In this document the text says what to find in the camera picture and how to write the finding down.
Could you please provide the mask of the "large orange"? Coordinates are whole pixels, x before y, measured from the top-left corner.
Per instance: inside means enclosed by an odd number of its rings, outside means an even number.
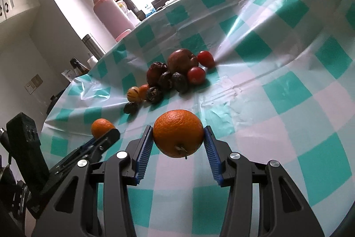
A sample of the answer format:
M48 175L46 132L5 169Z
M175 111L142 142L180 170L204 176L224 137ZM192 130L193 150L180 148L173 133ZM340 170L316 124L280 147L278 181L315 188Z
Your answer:
M205 138L200 119L187 110L171 110L154 122L153 137L158 149L168 157L185 158L194 154Z

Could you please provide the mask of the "striped yellow pepino melon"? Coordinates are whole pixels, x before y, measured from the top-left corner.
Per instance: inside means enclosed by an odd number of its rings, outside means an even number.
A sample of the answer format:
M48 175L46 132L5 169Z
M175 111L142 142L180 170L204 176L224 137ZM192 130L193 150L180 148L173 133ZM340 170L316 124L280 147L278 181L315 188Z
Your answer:
M128 89L126 96L129 102L135 102L138 104L141 102L138 87L131 87L130 89Z

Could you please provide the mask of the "small mandarin orange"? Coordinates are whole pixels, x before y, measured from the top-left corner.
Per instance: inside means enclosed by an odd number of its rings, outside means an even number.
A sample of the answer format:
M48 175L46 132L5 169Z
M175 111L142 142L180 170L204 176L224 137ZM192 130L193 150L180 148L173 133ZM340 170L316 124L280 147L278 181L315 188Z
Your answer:
M99 139L111 129L115 129L116 127L105 118L98 118L91 124L91 133L95 139Z

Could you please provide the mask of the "pink thermos jug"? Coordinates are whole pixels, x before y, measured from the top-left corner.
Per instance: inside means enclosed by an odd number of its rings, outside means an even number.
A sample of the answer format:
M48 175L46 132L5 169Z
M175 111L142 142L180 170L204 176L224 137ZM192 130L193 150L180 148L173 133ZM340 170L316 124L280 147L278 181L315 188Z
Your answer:
M116 0L93 0L93 4L95 15L116 42L119 42L135 29L127 13L119 7Z

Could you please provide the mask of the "green checkered tablecloth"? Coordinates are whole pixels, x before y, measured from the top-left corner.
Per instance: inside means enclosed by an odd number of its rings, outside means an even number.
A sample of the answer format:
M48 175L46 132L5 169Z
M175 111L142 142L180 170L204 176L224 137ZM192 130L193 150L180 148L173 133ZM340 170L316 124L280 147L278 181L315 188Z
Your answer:
M180 48L212 54L206 82L125 114L127 90ZM354 202L354 0L179 0L68 86L45 121L41 150L52 167L106 118L121 133L108 159L176 109L249 160L278 160L331 235Z

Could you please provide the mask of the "large red apple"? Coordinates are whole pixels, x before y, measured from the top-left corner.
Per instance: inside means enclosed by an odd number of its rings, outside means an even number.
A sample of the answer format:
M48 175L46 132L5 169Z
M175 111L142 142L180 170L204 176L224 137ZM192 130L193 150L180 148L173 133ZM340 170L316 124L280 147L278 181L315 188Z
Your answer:
M167 67L171 73L186 75L190 69L197 67L199 62L197 56L188 49L179 49L170 54L167 60Z

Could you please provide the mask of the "small orange tangerine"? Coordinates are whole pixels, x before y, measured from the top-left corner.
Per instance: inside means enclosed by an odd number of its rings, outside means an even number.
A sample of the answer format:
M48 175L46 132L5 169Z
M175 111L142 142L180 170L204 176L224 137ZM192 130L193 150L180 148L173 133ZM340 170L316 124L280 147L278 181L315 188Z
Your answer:
M138 95L141 100L147 99L147 91L150 89L149 84L144 84L138 88Z

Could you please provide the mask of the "dark red wrinkled fruit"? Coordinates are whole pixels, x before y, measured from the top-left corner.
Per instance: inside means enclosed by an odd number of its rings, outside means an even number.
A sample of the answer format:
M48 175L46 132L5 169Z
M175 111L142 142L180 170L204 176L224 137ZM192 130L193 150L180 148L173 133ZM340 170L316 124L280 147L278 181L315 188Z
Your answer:
M146 73L146 81L150 87L154 87L157 85L160 76L168 71L167 65L162 62L154 62L150 65L147 73Z

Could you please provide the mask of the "steel thermos flask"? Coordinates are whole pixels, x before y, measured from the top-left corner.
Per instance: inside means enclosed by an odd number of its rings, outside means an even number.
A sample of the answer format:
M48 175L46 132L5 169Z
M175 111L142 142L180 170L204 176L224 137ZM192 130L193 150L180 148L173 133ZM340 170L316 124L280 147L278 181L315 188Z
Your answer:
M97 60L100 60L106 54L106 52L91 34L86 34L82 38L82 42Z

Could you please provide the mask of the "red tomato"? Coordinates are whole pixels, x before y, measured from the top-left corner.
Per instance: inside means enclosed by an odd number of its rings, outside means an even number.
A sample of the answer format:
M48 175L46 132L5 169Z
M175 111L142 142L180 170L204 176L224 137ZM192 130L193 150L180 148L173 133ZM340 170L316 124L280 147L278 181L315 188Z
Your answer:
M192 67L187 73L191 85L201 85L205 82L206 72L201 67Z
M197 55L197 60L202 66L208 69L213 68L215 66L214 57L207 50L200 51Z

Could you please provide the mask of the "dark passion fruit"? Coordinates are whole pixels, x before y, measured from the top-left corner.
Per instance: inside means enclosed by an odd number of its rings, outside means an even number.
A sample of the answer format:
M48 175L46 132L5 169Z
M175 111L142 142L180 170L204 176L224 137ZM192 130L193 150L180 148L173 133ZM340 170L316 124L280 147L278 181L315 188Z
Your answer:
M189 90L189 84L185 76L178 72L172 74L172 82L175 90L181 94L184 94Z

